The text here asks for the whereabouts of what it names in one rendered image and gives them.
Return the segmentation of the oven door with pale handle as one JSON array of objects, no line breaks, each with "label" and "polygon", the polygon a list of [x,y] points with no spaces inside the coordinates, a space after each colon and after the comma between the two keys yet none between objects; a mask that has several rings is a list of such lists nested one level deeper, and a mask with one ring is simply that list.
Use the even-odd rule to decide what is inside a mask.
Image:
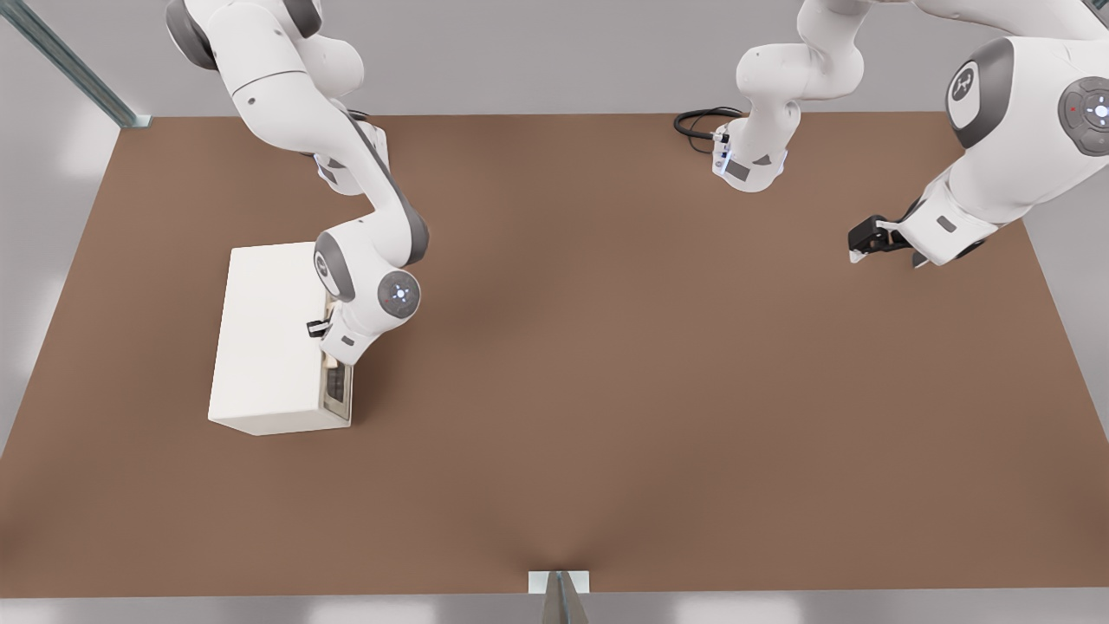
[{"label": "oven door with pale handle", "polygon": [[322,355],[322,405],[346,422],[350,421],[350,367],[328,352]]}]

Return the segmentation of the white oven body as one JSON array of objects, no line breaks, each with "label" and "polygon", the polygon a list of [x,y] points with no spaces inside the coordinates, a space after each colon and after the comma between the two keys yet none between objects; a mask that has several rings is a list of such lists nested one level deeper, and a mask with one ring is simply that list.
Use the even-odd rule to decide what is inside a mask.
[{"label": "white oven body", "polygon": [[315,244],[242,246],[230,253],[207,419],[247,434],[346,429],[322,405],[321,339],[330,295]]}]

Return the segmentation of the silver frame post with foot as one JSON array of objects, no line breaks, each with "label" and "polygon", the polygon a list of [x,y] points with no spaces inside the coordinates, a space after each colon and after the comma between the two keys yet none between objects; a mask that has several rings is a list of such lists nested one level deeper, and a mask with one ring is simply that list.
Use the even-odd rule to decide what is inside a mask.
[{"label": "silver frame post with foot", "polygon": [[581,596],[590,592],[589,571],[529,571],[528,592],[542,594],[542,624],[590,624]]}]

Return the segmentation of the slanted silver frame post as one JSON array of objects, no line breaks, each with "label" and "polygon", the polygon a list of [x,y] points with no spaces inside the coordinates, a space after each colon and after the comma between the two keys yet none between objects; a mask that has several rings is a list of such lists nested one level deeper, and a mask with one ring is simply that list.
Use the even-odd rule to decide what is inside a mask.
[{"label": "slanted silver frame post", "polygon": [[110,117],[119,127],[149,127],[153,117],[136,114],[125,102],[87,67],[83,60],[26,4],[24,0],[0,0],[0,16],[16,31],[35,47],[53,67],[61,71],[79,90]]}]

